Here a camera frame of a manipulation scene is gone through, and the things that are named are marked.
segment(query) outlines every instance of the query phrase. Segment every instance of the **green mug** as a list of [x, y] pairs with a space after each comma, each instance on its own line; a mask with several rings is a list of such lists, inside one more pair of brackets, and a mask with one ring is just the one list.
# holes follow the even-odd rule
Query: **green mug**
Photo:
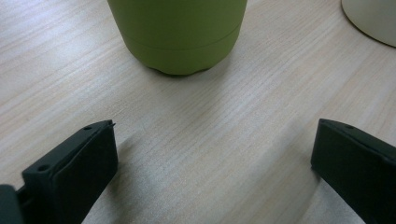
[[129, 51], [147, 67], [189, 75], [224, 59], [247, 0], [107, 0]]

